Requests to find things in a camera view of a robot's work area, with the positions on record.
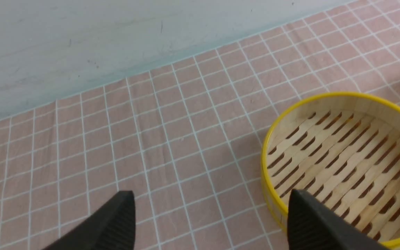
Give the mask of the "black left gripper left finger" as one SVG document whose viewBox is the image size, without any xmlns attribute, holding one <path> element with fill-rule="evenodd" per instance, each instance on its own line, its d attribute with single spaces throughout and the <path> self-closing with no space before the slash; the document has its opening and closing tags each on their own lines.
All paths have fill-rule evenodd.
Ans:
<svg viewBox="0 0 400 250">
<path fill-rule="evenodd" d="M 46 250 L 133 250 L 135 247 L 135 197 L 118 191 L 96 212 L 57 239 Z"/>
</svg>

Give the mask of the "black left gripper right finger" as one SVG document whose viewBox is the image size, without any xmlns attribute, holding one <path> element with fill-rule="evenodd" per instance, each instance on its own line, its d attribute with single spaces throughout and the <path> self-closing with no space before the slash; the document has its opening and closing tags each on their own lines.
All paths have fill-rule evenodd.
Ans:
<svg viewBox="0 0 400 250">
<path fill-rule="evenodd" d="M 290 250 L 385 250 L 306 190 L 293 189 L 288 204 Z"/>
</svg>

